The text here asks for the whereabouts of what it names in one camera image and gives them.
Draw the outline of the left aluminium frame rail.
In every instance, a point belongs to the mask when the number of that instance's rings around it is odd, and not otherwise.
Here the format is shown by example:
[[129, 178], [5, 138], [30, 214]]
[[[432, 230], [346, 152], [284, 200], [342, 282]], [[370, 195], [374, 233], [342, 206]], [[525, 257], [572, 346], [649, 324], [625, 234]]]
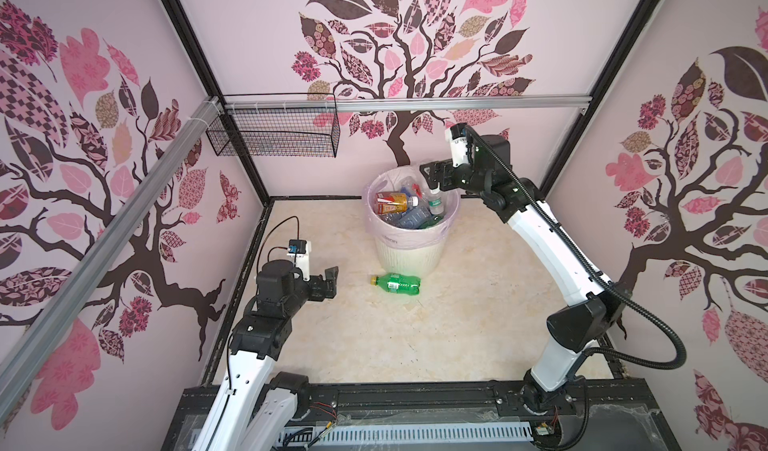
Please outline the left aluminium frame rail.
[[221, 111], [220, 99], [205, 98], [166, 148], [127, 203], [89, 249], [60, 291], [21, 336], [1, 363], [1, 417], [5, 419], [32, 383], [42, 365], [63, 338], [69, 326], [97, 289], [112, 263], [133, 236], [135, 229], [169, 184], [195, 142]]

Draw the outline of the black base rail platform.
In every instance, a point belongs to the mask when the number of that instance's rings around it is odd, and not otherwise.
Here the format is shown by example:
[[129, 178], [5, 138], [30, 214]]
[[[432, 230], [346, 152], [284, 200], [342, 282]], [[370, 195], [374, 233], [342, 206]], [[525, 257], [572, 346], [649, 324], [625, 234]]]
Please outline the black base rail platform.
[[286, 427], [527, 422], [532, 442], [321, 446], [288, 450], [532, 450], [576, 439], [578, 450], [677, 450], [647, 383], [639, 378], [569, 384], [543, 415], [528, 413], [519, 381], [310, 384], [308, 409]]

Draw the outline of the clear bottle blue label white cap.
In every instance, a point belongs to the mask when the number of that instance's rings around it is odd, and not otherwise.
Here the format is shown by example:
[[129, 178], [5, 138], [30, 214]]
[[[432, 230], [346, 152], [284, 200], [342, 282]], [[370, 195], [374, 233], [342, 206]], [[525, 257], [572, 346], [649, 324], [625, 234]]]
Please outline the clear bottle blue label white cap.
[[396, 222], [395, 225], [401, 229], [415, 230], [424, 225], [432, 217], [429, 208], [414, 207], [405, 212]]

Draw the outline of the aluminium frame rail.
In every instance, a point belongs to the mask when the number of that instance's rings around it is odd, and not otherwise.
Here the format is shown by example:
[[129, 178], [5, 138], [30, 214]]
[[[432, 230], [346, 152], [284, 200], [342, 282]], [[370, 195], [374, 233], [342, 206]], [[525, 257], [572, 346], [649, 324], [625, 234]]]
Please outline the aluminium frame rail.
[[418, 110], [473, 110], [473, 109], [535, 109], [535, 108], [587, 108], [592, 101], [588, 95], [520, 95], [492, 97], [440, 97], [440, 98], [388, 98], [338, 99], [323, 95], [321, 99], [293, 99], [286, 95], [246, 95], [241, 100], [225, 105], [227, 110], [281, 111], [294, 109], [336, 110], [338, 112], [418, 111]]
[[42, 365], [63, 338], [69, 326], [97, 289], [112, 263], [133, 236], [135, 229], [169, 184], [195, 142], [221, 111], [220, 99], [205, 98], [166, 148], [127, 203], [89, 249], [60, 291], [21, 336], [1, 363], [1, 417], [5, 419], [32, 383]]

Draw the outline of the back aluminium frame rail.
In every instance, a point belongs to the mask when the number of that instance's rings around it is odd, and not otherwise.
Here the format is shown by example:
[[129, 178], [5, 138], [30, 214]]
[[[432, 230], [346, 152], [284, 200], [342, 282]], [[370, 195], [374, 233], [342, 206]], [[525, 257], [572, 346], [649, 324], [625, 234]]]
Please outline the back aluminium frame rail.
[[473, 110], [473, 109], [535, 109], [535, 108], [587, 108], [592, 101], [588, 95], [520, 95], [492, 97], [440, 97], [440, 98], [388, 98], [338, 99], [323, 95], [321, 99], [293, 99], [286, 95], [246, 95], [241, 100], [225, 105], [227, 110], [281, 111], [294, 109], [336, 110], [338, 112], [418, 111], [418, 110]]

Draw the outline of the orange drink red label bottle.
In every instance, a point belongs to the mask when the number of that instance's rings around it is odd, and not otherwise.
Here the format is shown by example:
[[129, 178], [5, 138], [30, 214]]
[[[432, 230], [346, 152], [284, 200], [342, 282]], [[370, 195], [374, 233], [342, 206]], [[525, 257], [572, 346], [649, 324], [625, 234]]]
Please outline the orange drink red label bottle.
[[378, 192], [374, 196], [373, 210], [378, 215], [405, 213], [418, 204], [418, 196], [395, 191]]

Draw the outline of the clear bottle blue cap red label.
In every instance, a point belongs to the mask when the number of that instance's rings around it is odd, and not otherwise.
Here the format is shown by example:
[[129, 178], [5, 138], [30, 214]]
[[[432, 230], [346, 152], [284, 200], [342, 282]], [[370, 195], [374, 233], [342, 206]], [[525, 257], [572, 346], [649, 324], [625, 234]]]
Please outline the clear bottle blue cap red label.
[[424, 197], [421, 185], [413, 177], [404, 178], [400, 184], [400, 191], [406, 194], [408, 197], [418, 197], [422, 199]]

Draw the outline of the clear bottle green white label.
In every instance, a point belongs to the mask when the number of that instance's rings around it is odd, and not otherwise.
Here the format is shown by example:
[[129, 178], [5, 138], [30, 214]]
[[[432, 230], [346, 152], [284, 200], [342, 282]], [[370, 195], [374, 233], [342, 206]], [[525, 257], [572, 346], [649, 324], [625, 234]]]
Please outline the clear bottle green white label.
[[428, 190], [425, 198], [429, 211], [433, 216], [443, 216], [445, 214], [444, 193], [439, 189]]

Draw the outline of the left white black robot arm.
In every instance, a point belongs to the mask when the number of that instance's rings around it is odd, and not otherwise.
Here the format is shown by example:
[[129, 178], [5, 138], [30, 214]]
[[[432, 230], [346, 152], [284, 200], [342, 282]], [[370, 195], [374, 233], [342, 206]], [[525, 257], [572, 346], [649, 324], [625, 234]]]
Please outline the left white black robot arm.
[[339, 268], [309, 273], [308, 260], [267, 262], [257, 292], [231, 333], [225, 376], [193, 448], [270, 450], [286, 425], [308, 409], [308, 378], [273, 369], [308, 302], [337, 295]]

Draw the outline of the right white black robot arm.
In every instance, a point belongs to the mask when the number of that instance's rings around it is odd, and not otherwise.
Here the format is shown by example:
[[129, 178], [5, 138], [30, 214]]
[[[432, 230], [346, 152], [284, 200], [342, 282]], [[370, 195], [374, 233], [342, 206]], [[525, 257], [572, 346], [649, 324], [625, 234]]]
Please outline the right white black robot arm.
[[[676, 370], [685, 364], [687, 350], [679, 335], [636, 303], [630, 290], [603, 274], [571, 239], [536, 185], [513, 171], [508, 140], [501, 135], [481, 136], [465, 123], [450, 127], [445, 135], [450, 158], [420, 167], [429, 187], [461, 189], [479, 197], [532, 249], [565, 301], [564, 308], [548, 316], [548, 342], [523, 378], [521, 400], [530, 413], [543, 415], [554, 408], [564, 387], [592, 355], [656, 370]], [[675, 350], [672, 359], [644, 359], [599, 344], [625, 309], [642, 316], [669, 339]]]

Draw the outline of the clear bottle blue label front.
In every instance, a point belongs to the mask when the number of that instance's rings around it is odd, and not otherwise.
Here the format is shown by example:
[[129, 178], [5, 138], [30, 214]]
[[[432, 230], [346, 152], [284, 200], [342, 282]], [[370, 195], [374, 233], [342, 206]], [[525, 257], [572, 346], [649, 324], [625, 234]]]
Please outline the clear bottle blue label front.
[[379, 218], [385, 223], [395, 225], [403, 217], [403, 215], [404, 212], [384, 213], [380, 214]]

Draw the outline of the cream plastic waste bin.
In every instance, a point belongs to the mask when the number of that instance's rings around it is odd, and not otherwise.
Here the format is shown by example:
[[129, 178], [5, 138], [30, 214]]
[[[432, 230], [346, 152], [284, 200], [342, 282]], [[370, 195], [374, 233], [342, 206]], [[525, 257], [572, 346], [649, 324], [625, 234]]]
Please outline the cream plastic waste bin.
[[424, 278], [430, 275], [442, 258], [448, 239], [417, 249], [397, 249], [382, 240], [374, 240], [378, 260], [388, 273]]

